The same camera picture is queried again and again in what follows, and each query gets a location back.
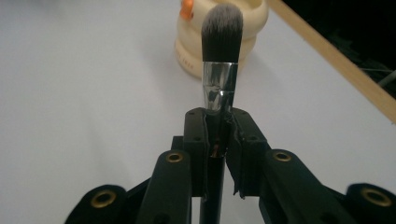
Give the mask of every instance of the metal ferrule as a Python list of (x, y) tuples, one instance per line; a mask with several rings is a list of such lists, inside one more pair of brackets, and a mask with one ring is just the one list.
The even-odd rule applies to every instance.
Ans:
[(238, 63), (204, 62), (203, 87), (207, 112), (231, 111)]

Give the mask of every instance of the black plastic part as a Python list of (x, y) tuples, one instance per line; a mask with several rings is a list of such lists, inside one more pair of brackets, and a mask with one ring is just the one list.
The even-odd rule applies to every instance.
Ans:
[(136, 224), (191, 223), (190, 155), (164, 152), (157, 160)]
[(359, 223), (396, 223), (396, 196), (380, 187), (370, 184), (351, 185), (346, 192), (345, 204)]
[(226, 155), (234, 181), (234, 193), (241, 198), (259, 196), (264, 153), (270, 150), (267, 139), (248, 112), (233, 108), (233, 124)]
[(183, 150), (191, 156), (193, 197), (205, 197), (207, 192), (205, 188), (207, 181), (207, 149), (205, 110), (203, 108), (195, 108), (186, 113), (183, 136)]
[(126, 191), (119, 186), (103, 185), (82, 197), (65, 224), (120, 224), (128, 219)]
[(224, 158), (208, 158), (207, 170), (207, 195), (201, 199), (199, 223), (216, 224), (220, 222)]
[(291, 152), (268, 151), (264, 164), (263, 173), (288, 223), (357, 223)]
[(136, 187), (134, 187), (133, 189), (128, 190), (128, 192), (126, 192), (126, 197), (127, 197), (127, 201), (126, 201), (126, 207), (128, 210), (128, 224), (133, 224), (136, 222), (136, 218), (137, 218), (137, 214), (139, 212), (140, 206), (143, 202), (143, 198), (146, 194), (146, 190), (148, 188), (149, 185), (149, 181), (150, 178), (143, 181), (142, 183), (140, 183), (139, 185), (137, 185)]

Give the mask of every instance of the white table surface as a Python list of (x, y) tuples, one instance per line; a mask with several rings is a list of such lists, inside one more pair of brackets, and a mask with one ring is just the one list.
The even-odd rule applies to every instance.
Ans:
[[(15, 2), (0, 2), (0, 223), (63, 223), (89, 190), (151, 176), (201, 81), (175, 57), (177, 0)], [(234, 106), (324, 185), (396, 192), (396, 126), (273, 11)], [(232, 190), (227, 175), (222, 223), (262, 223)]]

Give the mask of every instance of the brush bristles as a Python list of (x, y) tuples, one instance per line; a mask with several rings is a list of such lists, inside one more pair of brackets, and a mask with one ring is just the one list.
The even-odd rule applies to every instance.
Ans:
[(219, 4), (206, 15), (202, 26), (204, 62), (238, 63), (243, 17), (238, 7)]

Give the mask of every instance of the brass insert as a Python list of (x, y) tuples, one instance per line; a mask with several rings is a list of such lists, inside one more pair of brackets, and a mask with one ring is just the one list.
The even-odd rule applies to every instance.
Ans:
[(361, 195), (365, 200), (378, 206), (389, 207), (392, 205), (392, 200), (377, 189), (364, 188), (361, 190)]
[(291, 156), (286, 152), (275, 152), (273, 156), (277, 161), (291, 161)]
[(166, 160), (169, 162), (179, 162), (183, 160), (183, 155), (178, 152), (172, 152), (166, 156)]
[(91, 199), (91, 206), (95, 208), (103, 208), (112, 203), (117, 198), (117, 194), (109, 189), (104, 189), (95, 194)]

